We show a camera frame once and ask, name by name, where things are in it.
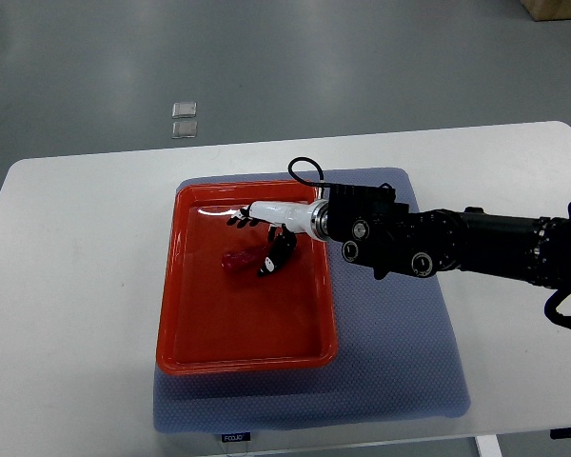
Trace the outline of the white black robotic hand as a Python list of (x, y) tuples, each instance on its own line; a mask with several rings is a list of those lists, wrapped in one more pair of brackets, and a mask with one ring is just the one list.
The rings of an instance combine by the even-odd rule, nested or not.
[(237, 224), (238, 229), (244, 228), (249, 222), (255, 227), (261, 221), (272, 226), (268, 232), (269, 250), (264, 262), (258, 270), (258, 276), (264, 277), (281, 269), (290, 259), (297, 246), (298, 233), (305, 233), (318, 241), (327, 240), (326, 215), (327, 201), (319, 199), (310, 204), (281, 202), (281, 201), (256, 201), (249, 207), (239, 210), (242, 217), (250, 216), (249, 219), (231, 217), (226, 221), (228, 226)]

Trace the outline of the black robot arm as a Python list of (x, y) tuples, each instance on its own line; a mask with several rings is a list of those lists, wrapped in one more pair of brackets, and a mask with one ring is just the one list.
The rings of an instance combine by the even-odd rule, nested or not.
[(229, 218), (239, 229), (268, 224), (278, 257), (266, 261), (262, 274), (280, 268), (295, 235), (304, 233), (340, 243), (348, 263), (372, 268), (378, 280), (391, 272), (427, 278), (459, 269), (551, 288), (544, 314), (571, 329), (571, 202), (565, 218), (491, 215), (472, 207), (413, 212), (388, 184), (320, 187), (327, 198), (311, 204), (255, 201)]

